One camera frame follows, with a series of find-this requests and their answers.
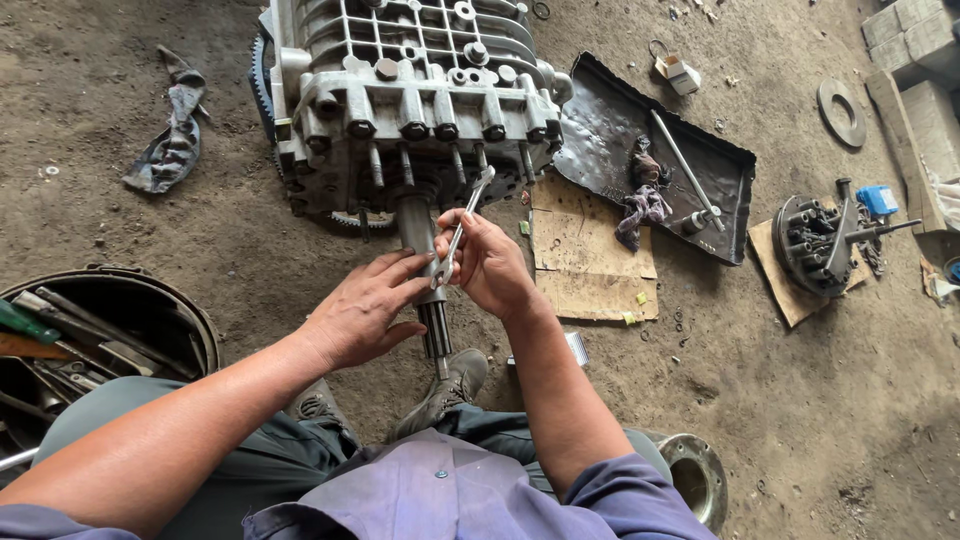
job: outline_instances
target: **dirt floor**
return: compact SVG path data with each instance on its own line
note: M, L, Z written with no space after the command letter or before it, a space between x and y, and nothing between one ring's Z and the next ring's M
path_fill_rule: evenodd
M696 11L672 22L666 1L549 2L549 20L533 21L541 58L566 70L588 49L686 120L712 130L726 118L723 136L757 155L751 225L794 193L829 196L843 176L854 186L889 184L905 202L862 84L872 66L859 26L877 0L707 0L719 16L712 24ZM4 2L0 288L88 262L142 265L208 310L235 361L296 328L354 265L399 245L363 244L291 215L245 78L260 5ZM694 97L678 98L650 76L654 37L703 74ZM164 128L159 43L206 76L213 122L202 126L203 156L190 177L148 198L119 178ZM740 82L727 86L728 75ZM828 76L867 108L859 151L832 138L816 111L814 92ZM58 175L43 174L50 164ZM516 235L525 210L514 200L486 215ZM922 240L935 264L949 242ZM696 319L684 349L663 321L647 325L648 342L637 326L569 328L587 341L589 376L624 425L690 431L720 454L730 481L724 538L960 537L952 519L960 513L958 351L950 337L958 312L925 297L917 239L888 237L882 280L793 331L752 253L727 268L659 233L654 253L661 310L679 306ZM494 358L479 404L522 409L500 325L451 296L455 345ZM363 439L376 442L420 399L431 370L410 341L329 382Z

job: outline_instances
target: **green screwdriver handle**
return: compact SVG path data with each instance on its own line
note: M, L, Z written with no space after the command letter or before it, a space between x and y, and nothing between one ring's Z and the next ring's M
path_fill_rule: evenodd
M34 317L0 298L0 324L26 333L33 339L49 345L60 339L60 332L39 323Z

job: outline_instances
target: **gray pants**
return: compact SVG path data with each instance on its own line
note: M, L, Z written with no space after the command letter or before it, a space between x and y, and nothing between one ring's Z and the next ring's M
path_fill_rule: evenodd
M124 377L112 380L68 407L47 431L34 464L164 394L183 386L171 380ZM193 498L163 529L159 540L242 538L240 521L279 503L298 500L323 483L353 454L356 443L329 418L297 422L279 412L227 455ZM461 404L435 426L490 452L524 465L531 485L553 495L537 462L533 439L522 412L489 412ZM670 471L650 439L624 430L636 451L672 481Z

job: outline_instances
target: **shirt sleeve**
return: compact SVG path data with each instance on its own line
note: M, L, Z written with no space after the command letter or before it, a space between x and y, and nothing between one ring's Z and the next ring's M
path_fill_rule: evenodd
M673 485L639 454L587 467L570 486L566 503L599 514L621 539L716 540Z
M93 528L68 518L66 514L36 504L0 506L0 538L15 540L139 540L120 528Z

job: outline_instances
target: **concrete block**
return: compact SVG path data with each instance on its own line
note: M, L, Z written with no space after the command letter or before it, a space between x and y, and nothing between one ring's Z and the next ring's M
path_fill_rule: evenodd
M910 58L903 33L870 49L870 58L876 67L890 71L901 90L925 81L929 75L929 70Z
M941 184L960 183L960 121L953 111L950 94L924 81L903 92L900 98L927 170Z
M863 30L863 38L867 40L867 46L871 48L896 37L902 28L894 4L865 20L860 29Z
M903 35L913 61L951 79L960 78L960 46L953 35L953 19L947 12L934 13Z
M897 11L900 27L907 31L920 21L944 10L943 0L898 0L893 7Z

